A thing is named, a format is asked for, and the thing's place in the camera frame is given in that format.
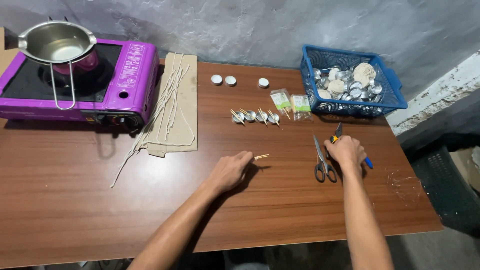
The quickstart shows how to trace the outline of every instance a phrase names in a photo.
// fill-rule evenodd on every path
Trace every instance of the stainless steel pot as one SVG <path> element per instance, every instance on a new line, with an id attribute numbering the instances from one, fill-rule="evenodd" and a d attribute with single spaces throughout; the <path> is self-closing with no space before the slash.
<path id="1" fill-rule="evenodd" d="M 98 63 L 94 46 L 96 38 L 86 28 L 65 21 L 49 21 L 35 25 L 18 36 L 18 49 L 29 59 L 50 66 L 53 97 L 60 110 L 75 106 L 73 68 L 76 65 L 88 69 Z M 58 105 L 53 70 L 70 73 L 73 103 L 68 108 Z"/>

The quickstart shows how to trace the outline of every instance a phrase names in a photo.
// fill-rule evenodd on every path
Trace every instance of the purple gas stove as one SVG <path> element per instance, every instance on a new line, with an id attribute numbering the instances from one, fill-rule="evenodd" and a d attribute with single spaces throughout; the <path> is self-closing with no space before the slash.
<path id="1" fill-rule="evenodd" d="M 73 70 L 76 104 L 55 105 L 50 67 L 19 52 L 0 77 L 0 118 L 88 121 L 99 125 L 141 128 L 150 115 L 158 71 L 152 44 L 98 39 L 98 63 L 91 70 Z M 54 71 L 59 106 L 72 104 L 70 73 Z"/>

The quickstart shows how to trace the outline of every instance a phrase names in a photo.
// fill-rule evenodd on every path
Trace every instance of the label on stove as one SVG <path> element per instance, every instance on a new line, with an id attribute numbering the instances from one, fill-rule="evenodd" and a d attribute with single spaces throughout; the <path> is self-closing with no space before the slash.
<path id="1" fill-rule="evenodd" d="M 120 72 L 119 80 L 117 81 L 118 87 L 135 87 L 138 77 L 138 69 L 142 64 L 144 50 L 145 45 L 130 44 L 127 51 L 127 57 Z"/>

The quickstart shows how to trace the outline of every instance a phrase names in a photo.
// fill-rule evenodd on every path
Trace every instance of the wooden table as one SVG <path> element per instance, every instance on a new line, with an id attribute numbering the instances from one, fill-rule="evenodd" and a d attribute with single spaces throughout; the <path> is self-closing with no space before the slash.
<path id="1" fill-rule="evenodd" d="M 238 84 L 214 86 L 213 74 L 233 75 Z M 256 86 L 260 77 L 269 89 Z M 442 229 L 423 190 L 406 206 L 388 187 L 385 169 L 415 174 L 383 117 L 281 117 L 280 127 L 231 122 L 229 109 L 275 111 L 269 93 L 280 88 L 303 93 L 299 71 L 199 62 L 198 151 L 162 159 L 143 150 L 113 189 L 133 143 L 128 135 L 112 138 L 87 123 L 0 120 L 0 268 L 134 257 L 218 159 L 241 150 L 270 157 L 212 205 L 193 238 L 195 251 L 345 239 L 342 183 L 321 184 L 313 175 L 312 135 L 327 139 L 339 121 L 374 164 L 364 181 L 383 232 Z M 413 186 L 420 188 L 410 181 L 402 192 L 414 193 Z"/>

